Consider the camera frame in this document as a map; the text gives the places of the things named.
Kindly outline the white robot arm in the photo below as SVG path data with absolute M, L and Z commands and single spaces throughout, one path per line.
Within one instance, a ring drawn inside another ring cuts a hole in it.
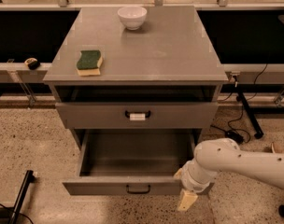
M 206 140 L 198 144 L 191 161 L 174 175 L 182 184 L 178 211 L 187 211 L 198 196 L 208 190 L 220 172 L 243 175 L 284 189 L 284 152 L 243 151 L 230 138 Z

